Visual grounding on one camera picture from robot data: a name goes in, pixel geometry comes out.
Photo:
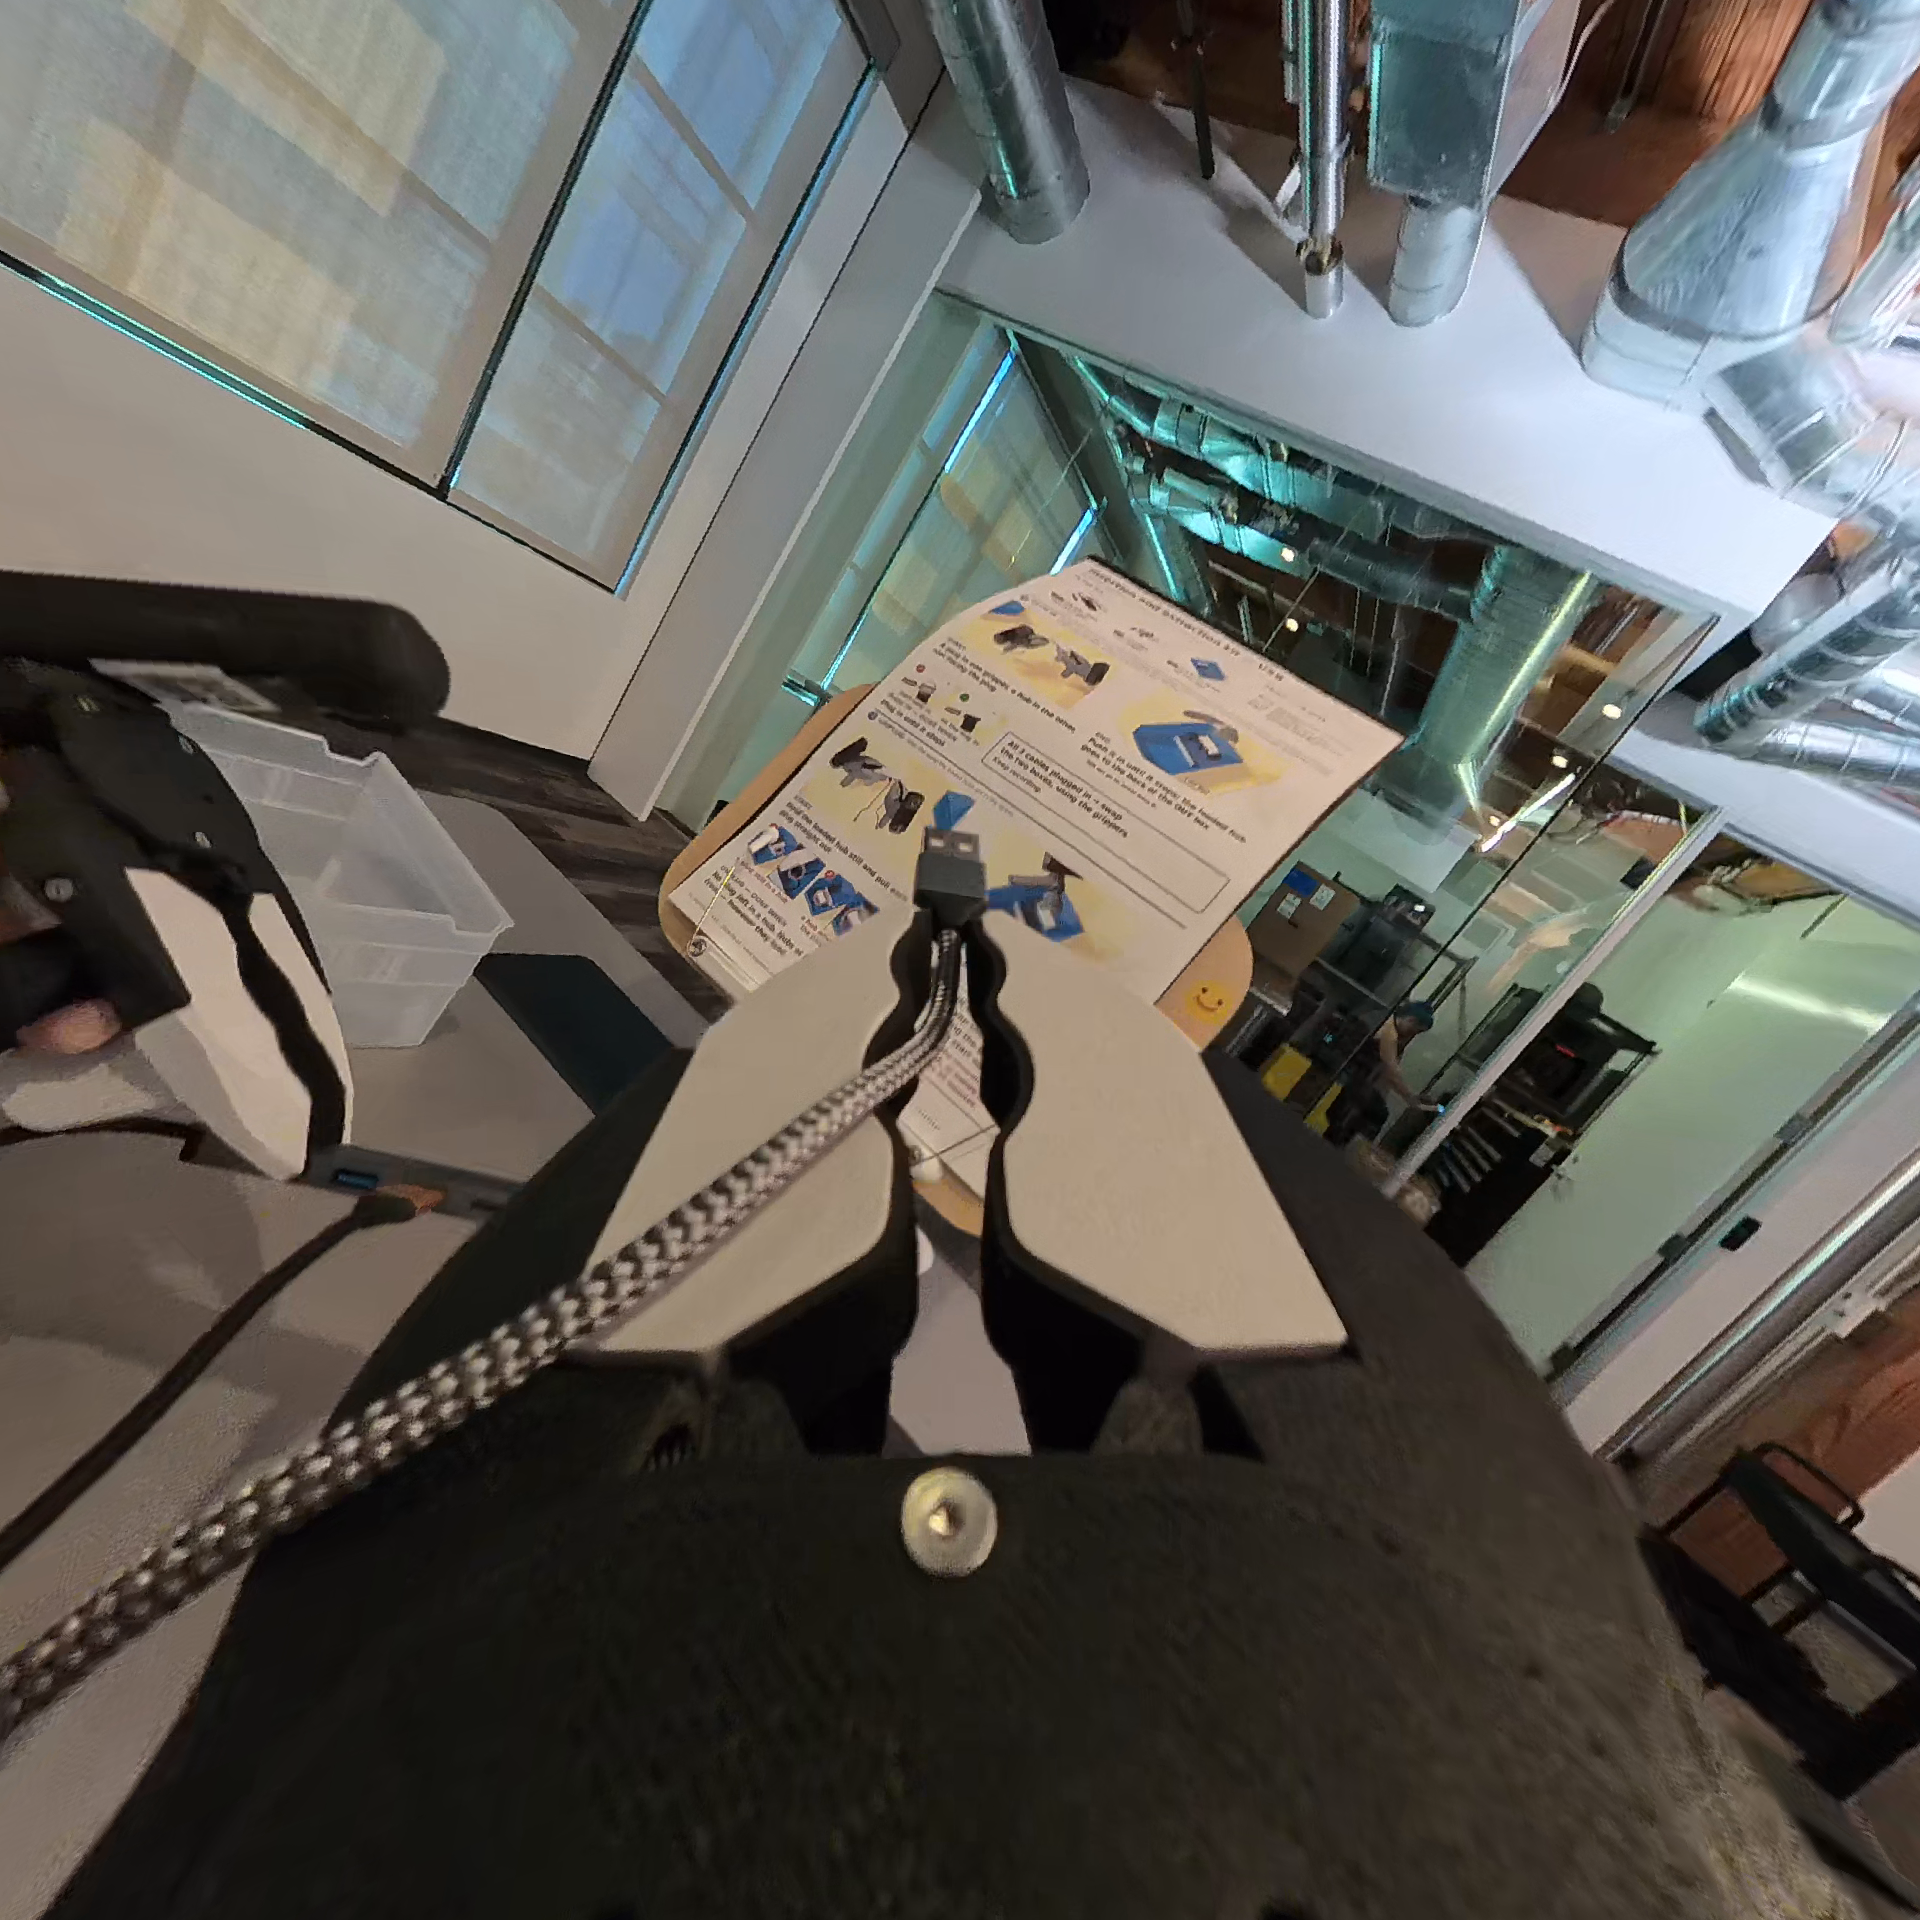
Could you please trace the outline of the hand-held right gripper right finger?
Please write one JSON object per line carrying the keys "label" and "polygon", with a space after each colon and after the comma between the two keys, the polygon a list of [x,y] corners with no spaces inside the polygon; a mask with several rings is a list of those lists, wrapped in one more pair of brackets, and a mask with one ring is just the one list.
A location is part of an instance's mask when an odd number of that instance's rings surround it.
{"label": "hand-held right gripper right finger", "polygon": [[980,1309],[1028,1446],[1090,1454],[1130,1388],[1342,1358],[1351,1334],[1202,1052],[1010,917],[966,932],[993,1123]]}

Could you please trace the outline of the clear plastic bin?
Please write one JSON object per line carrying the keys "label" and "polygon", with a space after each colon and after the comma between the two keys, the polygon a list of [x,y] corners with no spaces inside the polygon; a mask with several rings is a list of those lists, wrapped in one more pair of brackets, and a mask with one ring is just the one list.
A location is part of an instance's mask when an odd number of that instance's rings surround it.
{"label": "clear plastic bin", "polygon": [[386,755],[188,703],[168,709],[232,794],[290,886],[349,1048],[428,1040],[512,925],[469,856]]}

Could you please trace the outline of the silver metal pipes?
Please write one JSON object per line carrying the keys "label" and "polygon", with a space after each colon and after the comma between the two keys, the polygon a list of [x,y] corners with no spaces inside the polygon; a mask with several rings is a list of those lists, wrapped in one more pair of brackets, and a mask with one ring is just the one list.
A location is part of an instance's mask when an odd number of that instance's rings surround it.
{"label": "silver metal pipes", "polygon": [[1284,2],[1289,98],[1298,110],[1302,303],[1329,319],[1343,296],[1340,221],[1349,164],[1349,5]]}

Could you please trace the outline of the slanted round metal ducts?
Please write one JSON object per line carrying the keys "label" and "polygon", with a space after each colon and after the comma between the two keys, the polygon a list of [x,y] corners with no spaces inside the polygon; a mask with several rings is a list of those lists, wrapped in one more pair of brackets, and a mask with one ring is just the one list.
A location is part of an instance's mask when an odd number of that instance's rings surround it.
{"label": "slanted round metal ducts", "polygon": [[1750,664],[1705,696],[1695,741],[1901,799],[1917,791],[1917,581],[1858,557],[1789,581],[1746,630]]}

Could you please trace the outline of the rectangular metal duct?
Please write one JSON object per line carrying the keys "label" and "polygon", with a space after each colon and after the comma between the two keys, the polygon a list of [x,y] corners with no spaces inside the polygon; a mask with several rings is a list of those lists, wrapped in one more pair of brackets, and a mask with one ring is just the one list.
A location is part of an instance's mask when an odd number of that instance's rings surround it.
{"label": "rectangular metal duct", "polygon": [[1385,308],[1422,330],[1464,296],[1498,187],[1559,106],[1578,2],[1373,2],[1365,173],[1397,198]]}

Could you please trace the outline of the conical metal duct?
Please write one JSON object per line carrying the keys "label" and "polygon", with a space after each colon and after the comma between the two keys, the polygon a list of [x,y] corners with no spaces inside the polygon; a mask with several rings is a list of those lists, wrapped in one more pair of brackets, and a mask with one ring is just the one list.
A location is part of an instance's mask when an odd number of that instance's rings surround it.
{"label": "conical metal duct", "polygon": [[1914,420],[1828,336],[1880,118],[1914,68],[1917,7],[1822,2],[1752,110],[1625,236],[1578,362],[1700,416],[1744,478],[1914,544]]}

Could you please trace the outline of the round corrugated metal duct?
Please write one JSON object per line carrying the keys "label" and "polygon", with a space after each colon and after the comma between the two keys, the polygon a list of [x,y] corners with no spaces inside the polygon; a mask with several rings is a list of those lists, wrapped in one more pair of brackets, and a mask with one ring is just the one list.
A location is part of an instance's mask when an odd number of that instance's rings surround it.
{"label": "round corrugated metal duct", "polygon": [[983,160],[992,216],[1020,244],[1076,221],[1090,175],[1041,2],[926,2]]}

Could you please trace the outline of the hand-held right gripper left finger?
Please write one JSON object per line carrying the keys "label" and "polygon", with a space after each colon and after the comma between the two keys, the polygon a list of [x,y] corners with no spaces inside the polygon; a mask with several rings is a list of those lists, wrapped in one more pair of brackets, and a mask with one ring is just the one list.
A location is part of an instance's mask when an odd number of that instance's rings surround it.
{"label": "hand-held right gripper left finger", "polygon": [[[578,1134],[578,1269],[623,1245],[900,1040],[927,934],[887,904],[770,976]],[[885,1118],[861,1119],[662,1299],[578,1349],[590,1386],[772,1388],[807,1442],[876,1450],[919,1315],[916,1220]]]}

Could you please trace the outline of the black metal bench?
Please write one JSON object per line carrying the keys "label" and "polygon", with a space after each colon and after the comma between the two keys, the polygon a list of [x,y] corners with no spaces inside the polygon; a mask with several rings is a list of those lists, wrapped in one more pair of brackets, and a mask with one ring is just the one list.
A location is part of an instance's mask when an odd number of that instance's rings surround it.
{"label": "black metal bench", "polygon": [[[1720,1502],[1741,1508],[1766,1565],[1726,1575],[1686,1536]],[[1862,1504],[1780,1442],[1726,1458],[1692,1499],[1639,1532],[1640,1559],[1710,1686],[1730,1692],[1784,1738],[1816,1790],[1847,1804],[1917,1746],[1914,1572],[1864,1542]],[[1898,1677],[1841,1708],[1797,1645],[1816,1618],[1879,1652]]]}

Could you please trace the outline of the large glass window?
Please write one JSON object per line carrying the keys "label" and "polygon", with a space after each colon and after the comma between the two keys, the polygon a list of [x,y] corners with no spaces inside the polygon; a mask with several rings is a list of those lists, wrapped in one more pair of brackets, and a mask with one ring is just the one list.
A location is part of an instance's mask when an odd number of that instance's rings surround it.
{"label": "large glass window", "polygon": [[4,259],[615,590],[881,44],[834,2],[4,2]]}

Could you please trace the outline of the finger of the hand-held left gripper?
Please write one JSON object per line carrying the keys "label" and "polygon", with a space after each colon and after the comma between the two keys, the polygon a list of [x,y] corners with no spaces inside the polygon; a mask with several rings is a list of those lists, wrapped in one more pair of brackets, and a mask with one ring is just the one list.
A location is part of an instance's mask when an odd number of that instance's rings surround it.
{"label": "finger of the hand-held left gripper", "polygon": [[188,940],[192,1000],[71,1059],[4,1048],[4,1127],[60,1136],[109,1124],[196,1124],[241,1166],[293,1182],[352,1119],[344,1040],[318,964],[280,900],[257,895],[215,957],[209,909]]}

